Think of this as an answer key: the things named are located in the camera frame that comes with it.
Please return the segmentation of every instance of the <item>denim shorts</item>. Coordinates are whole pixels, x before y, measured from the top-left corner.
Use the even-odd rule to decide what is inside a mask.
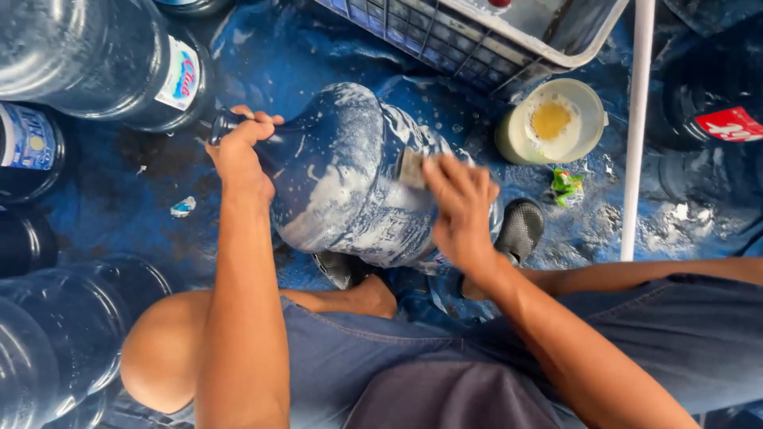
[[[564,295],[559,302],[619,347],[692,414],[763,398],[761,286],[674,274],[623,292]],[[551,400],[561,426],[582,427],[506,318],[454,334],[394,319],[315,314],[285,298],[282,303],[293,428],[342,427],[376,373],[428,358],[512,366]],[[193,422],[193,404],[170,417]]]

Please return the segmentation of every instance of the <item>forearm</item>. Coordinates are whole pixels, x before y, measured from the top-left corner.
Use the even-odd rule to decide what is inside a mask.
[[[584,268],[519,269],[551,296],[580,291],[615,292],[675,273],[695,273],[763,285],[763,258],[601,263]]]
[[[287,427],[288,345],[270,222],[259,199],[224,188],[217,277],[196,392],[200,428]]]
[[[562,397],[589,427],[696,427],[643,369],[505,258],[482,280]]]

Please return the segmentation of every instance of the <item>gray crate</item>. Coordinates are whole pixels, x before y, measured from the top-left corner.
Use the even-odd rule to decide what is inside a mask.
[[[513,0],[501,14],[487,0],[317,1],[490,96],[593,59],[628,2]]]

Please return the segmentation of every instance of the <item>white pole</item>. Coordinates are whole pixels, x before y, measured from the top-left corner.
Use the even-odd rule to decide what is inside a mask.
[[[625,170],[625,208],[620,260],[633,260],[636,220],[639,206],[639,180],[644,149],[646,99],[649,94],[649,68],[652,65],[652,34],[655,27],[655,0],[636,0],[636,31],[633,41],[633,74],[630,86],[628,120],[628,157]]]

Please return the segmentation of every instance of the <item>person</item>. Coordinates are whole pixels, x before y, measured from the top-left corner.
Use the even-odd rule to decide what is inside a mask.
[[[455,333],[393,319],[376,271],[347,290],[279,291],[274,188],[251,146],[282,119],[237,112],[251,120],[208,147],[222,179],[214,290],[164,298],[124,344],[124,386],[145,406],[201,429],[679,429],[763,398],[761,258],[517,268],[488,235],[496,185],[450,156],[423,166],[433,239],[503,317]],[[507,212],[516,260],[538,238],[533,213]]]

